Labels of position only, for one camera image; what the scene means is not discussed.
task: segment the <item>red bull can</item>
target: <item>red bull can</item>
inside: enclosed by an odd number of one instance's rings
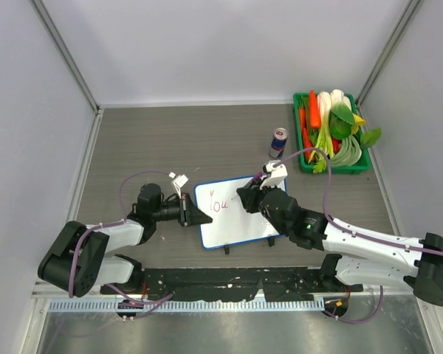
[[[274,136],[272,137],[271,148],[269,149],[269,156],[273,159],[280,159],[284,153],[286,147],[287,138],[289,133],[284,128],[277,128],[274,130]]]

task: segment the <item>carrot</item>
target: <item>carrot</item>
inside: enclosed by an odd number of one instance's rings
[[[310,128],[320,129],[322,121],[320,118],[320,112],[318,111],[317,97],[313,90],[310,91]]]
[[[302,128],[302,143],[304,149],[313,148],[313,145],[309,139],[309,132],[307,131],[307,128]],[[313,151],[307,151],[306,153],[304,153],[306,161],[310,160],[310,155],[312,155],[312,153]]]
[[[307,128],[307,123],[305,120],[305,108],[298,109],[298,116],[301,119],[301,129]]]
[[[332,140],[333,140],[333,152],[339,153],[340,152],[340,140],[335,139],[333,136],[332,136]]]

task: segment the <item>whiteboard stand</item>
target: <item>whiteboard stand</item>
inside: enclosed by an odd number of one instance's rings
[[[274,237],[280,236],[261,213],[249,214],[243,209],[236,189],[246,185],[253,176],[225,179],[197,184],[194,188],[197,207],[213,219],[200,225],[200,238],[205,249],[224,248],[251,241],[268,239],[274,245]],[[286,181],[278,187],[286,191]]]

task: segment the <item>plastic basket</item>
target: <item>plastic basket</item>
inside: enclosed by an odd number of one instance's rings
[[[303,149],[303,143],[302,143],[302,132],[301,132],[301,123],[300,123],[300,117],[298,116],[298,109],[301,107],[301,98],[302,97],[308,97],[309,94],[307,93],[297,93],[294,94],[294,114],[295,114],[295,127],[297,130],[297,143],[299,149]],[[350,94],[345,94],[347,98],[349,98],[351,102],[351,108],[354,114],[357,114],[356,104],[354,103],[354,98]],[[357,133],[359,136],[361,136],[363,132],[360,131]],[[313,164],[308,164],[304,154],[302,153],[299,155],[299,166],[301,168],[301,171],[303,173],[313,173]],[[361,154],[360,159],[358,162],[352,166],[345,166],[345,167],[333,167],[332,173],[337,174],[344,174],[344,175],[357,175],[359,173],[362,173],[364,171],[367,171],[371,168],[371,159],[369,158],[369,152],[367,150],[363,150],[363,153]]]

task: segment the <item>red writing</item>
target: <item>red writing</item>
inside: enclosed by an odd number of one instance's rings
[[[210,191],[210,210],[214,210],[216,212],[219,212],[220,209],[226,209],[228,208],[226,201],[213,201],[213,194],[214,190]]]

